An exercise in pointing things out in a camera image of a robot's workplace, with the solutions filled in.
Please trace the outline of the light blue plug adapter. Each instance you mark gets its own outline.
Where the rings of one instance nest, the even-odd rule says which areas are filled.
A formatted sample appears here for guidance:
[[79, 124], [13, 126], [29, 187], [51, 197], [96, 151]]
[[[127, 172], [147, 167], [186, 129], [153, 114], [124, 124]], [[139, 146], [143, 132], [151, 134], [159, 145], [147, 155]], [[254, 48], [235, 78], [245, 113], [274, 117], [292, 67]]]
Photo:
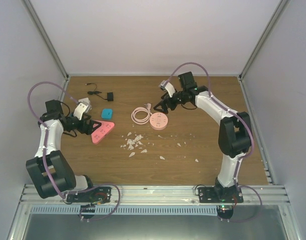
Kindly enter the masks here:
[[102, 110], [101, 118], [104, 120], [110, 120], [113, 115], [113, 110], [111, 108], [105, 108]]

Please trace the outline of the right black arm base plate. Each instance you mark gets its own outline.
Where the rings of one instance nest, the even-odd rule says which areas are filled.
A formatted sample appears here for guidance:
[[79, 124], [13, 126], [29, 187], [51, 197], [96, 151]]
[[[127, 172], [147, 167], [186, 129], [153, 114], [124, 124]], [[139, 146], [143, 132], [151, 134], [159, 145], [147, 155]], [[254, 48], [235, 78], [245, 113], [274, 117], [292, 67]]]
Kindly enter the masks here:
[[234, 204], [243, 203], [241, 190], [237, 191], [235, 186], [222, 187], [221, 185], [205, 186], [197, 185], [194, 193], [198, 196], [200, 203]]

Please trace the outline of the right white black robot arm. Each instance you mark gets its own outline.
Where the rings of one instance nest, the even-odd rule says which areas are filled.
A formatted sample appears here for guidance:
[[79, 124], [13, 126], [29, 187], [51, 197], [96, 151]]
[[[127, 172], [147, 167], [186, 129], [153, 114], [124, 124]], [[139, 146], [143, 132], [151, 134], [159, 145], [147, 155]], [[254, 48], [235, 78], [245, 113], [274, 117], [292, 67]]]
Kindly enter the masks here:
[[226, 202], [239, 194], [238, 173], [241, 162], [253, 151], [254, 139], [249, 114], [237, 112], [214, 96], [209, 86], [198, 86], [192, 72], [178, 76], [182, 89], [177, 91], [169, 80], [159, 87], [165, 92], [154, 107], [167, 114], [178, 105], [192, 103], [205, 111], [219, 125], [218, 145], [223, 154], [220, 172], [210, 192], [219, 202]]

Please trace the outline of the pink power strip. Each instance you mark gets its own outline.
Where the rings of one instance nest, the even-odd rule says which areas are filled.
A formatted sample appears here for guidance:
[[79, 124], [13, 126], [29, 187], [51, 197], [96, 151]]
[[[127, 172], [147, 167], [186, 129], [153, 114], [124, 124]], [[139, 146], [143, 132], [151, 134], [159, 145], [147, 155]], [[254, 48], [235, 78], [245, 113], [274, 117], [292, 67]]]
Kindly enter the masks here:
[[91, 134], [92, 143], [97, 145], [100, 141], [104, 139], [115, 127], [115, 124], [111, 121], [97, 120], [102, 125], [96, 131]]

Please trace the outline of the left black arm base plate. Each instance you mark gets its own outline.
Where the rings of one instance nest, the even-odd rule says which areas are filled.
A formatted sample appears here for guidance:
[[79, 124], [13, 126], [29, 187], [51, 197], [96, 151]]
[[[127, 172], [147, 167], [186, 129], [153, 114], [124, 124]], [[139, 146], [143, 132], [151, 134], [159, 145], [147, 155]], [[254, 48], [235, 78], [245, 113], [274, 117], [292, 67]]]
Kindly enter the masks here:
[[89, 203], [89, 204], [105, 204], [110, 202], [111, 187], [97, 187], [88, 192], [70, 193], [67, 195], [65, 202], [72, 203]]

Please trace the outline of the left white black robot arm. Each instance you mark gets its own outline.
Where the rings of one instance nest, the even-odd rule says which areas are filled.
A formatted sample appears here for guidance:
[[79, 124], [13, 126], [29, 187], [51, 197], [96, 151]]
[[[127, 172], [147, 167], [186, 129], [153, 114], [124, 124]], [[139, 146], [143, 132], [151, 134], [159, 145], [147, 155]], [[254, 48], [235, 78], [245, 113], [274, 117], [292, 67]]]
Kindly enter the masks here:
[[93, 183], [86, 175], [74, 174], [61, 152], [61, 138], [62, 135], [75, 138], [76, 132], [91, 135], [102, 124], [88, 114], [92, 108], [89, 98], [80, 99], [74, 112], [68, 115], [64, 114], [62, 104], [59, 100], [45, 103], [47, 111], [40, 117], [42, 123], [38, 123], [39, 148], [35, 157], [26, 162], [26, 169], [41, 198], [76, 191], [83, 201], [90, 202], [96, 195]]

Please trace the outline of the pink round socket hub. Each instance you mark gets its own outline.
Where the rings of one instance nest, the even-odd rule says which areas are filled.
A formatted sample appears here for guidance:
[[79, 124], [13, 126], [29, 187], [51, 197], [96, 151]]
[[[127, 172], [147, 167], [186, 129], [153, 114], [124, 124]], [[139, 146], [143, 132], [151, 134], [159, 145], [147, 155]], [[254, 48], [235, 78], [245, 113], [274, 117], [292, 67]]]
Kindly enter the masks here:
[[156, 112], [150, 116], [149, 123], [152, 129], [161, 131], [167, 127], [168, 117], [164, 113]]

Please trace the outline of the black plug adapter with cable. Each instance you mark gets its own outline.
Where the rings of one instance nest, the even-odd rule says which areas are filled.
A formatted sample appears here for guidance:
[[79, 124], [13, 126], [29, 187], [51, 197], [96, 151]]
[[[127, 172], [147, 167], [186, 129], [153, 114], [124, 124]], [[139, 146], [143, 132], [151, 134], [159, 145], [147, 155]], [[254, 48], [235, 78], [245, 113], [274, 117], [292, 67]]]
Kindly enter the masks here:
[[114, 101], [114, 94], [113, 92], [107, 92], [106, 97], [101, 96], [102, 92], [98, 90], [98, 86], [96, 83], [89, 82], [85, 84], [86, 86], [93, 85], [95, 88], [92, 91], [88, 91], [87, 94], [90, 96], [98, 96], [99, 98], [108, 101], [113, 102]]

